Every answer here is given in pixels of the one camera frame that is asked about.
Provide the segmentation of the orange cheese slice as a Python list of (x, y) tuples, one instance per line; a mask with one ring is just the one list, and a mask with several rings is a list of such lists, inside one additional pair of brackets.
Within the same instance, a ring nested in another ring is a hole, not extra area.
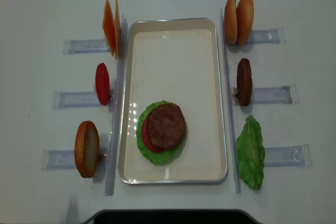
[(104, 36), (110, 48), (111, 54), (114, 55), (116, 48), (116, 36), (114, 29), (114, 18), (111, 10), (109, 0), (106, 0), (103, 13), (102, 29)]
[(121, 26), (120, 26), (120, 17), (119, 17), (119, 7), (118, 7), (118, 0), (115, 0), (115, 21), (114, 21), (114, 28), (115, 28), (115, 43), (116, 43), (116, 57), (119, 58), (120, 52), (120, 33), (121, 33)]

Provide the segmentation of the brown meat patty on stack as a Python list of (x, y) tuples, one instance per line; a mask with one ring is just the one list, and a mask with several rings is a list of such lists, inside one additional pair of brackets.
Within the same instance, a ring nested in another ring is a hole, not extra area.
[(180, 107), (175, 103), (161, 104), (149, 114), (148, 134), (153, 146), (163, 150), (176, 148), (186, 130)]

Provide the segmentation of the red tomato slice on stack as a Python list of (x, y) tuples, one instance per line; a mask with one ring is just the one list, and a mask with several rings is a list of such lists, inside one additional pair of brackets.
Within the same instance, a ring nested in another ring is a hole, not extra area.
[(149, 120), (149, 116), (145, 118), (142, 124), (142, 128), (141, 128), (142, 142), (145, 145), (145, 147), (149, 149), (151, 152), (154, 152), (154, 153), (163, 152), (161, 148), (154, 146), (150, 140), (149, 132), (148, 132), (148, 120)]

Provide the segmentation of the green lettuce leaf on stack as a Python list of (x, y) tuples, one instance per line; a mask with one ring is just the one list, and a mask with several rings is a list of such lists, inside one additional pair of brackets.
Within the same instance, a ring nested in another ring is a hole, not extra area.
[(177, 158), (182, 150), (183, 142), (185, 141), (186, 134), (187, 134), (187, 129), (185, 127), (185, 130), (183, 132), (183, 135), (181, 137), (179, 144), (177, 145), (177, 147), (174, 147), (171, 150), (163, 150), (163, 152), (154, 153), (145, 147), (145, 145), (142, 142), (142, 137), (141, 137), (142, 124), (145, 118), (149, 116), (150, 113), (155, 108), (161, 105), (166, 105), (166, 104), (172, 104), (172, 103), (162, 100), (160, 102), (153, 102), (149, 106), (147, 106), (146, 109), (141, 113), (138, 119), (137, 127), (136, 127), (135, 135), (137, 139), (137, 147), (140, 153), (143, 155), (143, 157), (145, 157), (147, 160), (149, 160), (154, 165), (165, 165), (171, 162), (173, 159)]

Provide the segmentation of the upright red tomato slice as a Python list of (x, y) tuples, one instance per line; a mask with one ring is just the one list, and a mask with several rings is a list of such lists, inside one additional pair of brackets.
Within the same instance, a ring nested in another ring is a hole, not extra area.
[(107, 105), (111, 99), (110, 80), (108, 70), (104, 63), (101, 63), (97, 66), (95, 86), (99, 102), (102, 105)]

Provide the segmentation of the upright brown meat patty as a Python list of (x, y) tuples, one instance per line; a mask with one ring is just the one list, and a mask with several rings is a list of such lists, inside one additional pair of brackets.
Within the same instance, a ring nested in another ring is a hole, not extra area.
[(242, 58), (237, 67), (237, 99), (241, 106), (248, 106), (251, 101), (253, 83), (250, 62)]

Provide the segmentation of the upright green lettuce leaf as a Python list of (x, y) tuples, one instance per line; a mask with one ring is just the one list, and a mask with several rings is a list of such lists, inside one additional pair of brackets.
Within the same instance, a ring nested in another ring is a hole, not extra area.
[(265, 154), (261, 126), (250, 115), (236, 141), (236, 155), (240, 178), (255, 190), (259, 190), (263, 182)]

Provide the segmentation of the clear holder for tomato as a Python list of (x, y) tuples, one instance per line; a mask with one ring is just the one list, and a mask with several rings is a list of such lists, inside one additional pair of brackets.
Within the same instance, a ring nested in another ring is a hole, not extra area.
[(59, 92), (55, 91), (51, 107), (54, 109), (66, 108), (87, 108), (103, 106), (97, 94), (94, 91), (90, 92)]

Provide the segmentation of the clear holder for cheese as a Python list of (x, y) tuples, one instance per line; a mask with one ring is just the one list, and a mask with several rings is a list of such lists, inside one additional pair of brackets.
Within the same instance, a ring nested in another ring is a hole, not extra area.
[(62, 52), (64, 55), (85, 54), (95, 52), (109, 52), (110, 48), (104, 39), (69, 40), (64, 41)]

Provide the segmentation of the clear holder for lettuce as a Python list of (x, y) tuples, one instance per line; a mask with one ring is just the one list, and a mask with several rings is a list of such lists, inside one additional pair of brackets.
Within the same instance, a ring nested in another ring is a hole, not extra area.
[(265, 149), (265, 167), (311, 166), (309, 145)]

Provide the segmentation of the white rectangular metal tray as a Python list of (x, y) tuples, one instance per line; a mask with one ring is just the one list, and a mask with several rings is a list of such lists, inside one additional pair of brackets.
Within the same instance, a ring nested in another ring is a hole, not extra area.
[[(119, 175), (126, 184), (214, 183), (227, 173), (217, 31), (209, 18), (139, 21), (129, 30)], [(177, 104), (186, 138), (166, 164), (142, 155), (141, 120)]]

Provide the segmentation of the upright cut bun half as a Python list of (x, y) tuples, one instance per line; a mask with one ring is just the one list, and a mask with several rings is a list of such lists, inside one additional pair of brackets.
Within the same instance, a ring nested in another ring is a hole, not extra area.
[(99, 159), (99, 135), (91, 121), (80, 123), (75, 140), (75, 165), (83, 178), (92, 178)]

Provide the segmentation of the left sesame bun top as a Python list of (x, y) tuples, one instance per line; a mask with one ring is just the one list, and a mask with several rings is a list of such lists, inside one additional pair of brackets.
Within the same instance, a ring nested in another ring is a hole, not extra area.
[(224, 33), (230, 44), (235, 44), (238, 34), (236, 0), (227, 0), (224, 10)]

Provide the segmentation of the clear holder for cut bun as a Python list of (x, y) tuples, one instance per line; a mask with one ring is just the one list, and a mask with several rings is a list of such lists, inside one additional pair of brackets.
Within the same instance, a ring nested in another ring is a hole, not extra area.
[(75, 164), (75, 152), (72, 150), (43, 150), (40, 169), (77, 169)]

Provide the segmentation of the left long clear acrylic rail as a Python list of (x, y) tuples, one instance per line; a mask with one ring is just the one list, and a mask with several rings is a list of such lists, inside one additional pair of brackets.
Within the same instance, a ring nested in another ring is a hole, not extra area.
[(106, 196), (114, 194), (115, 174), (118, 156), (118, 143), (121, 137), (123, 106), (124, 106), (124, 81), (125, 69), (127, 68), (127, 47), (128, 47), (128, 22), (122, 16), (121, 38), (120, 38), (120, 57), (118, 59), (117, 78), (114, 90), (113, 118), (111, 140), (109, 145), (107, 177), (106, 177)]

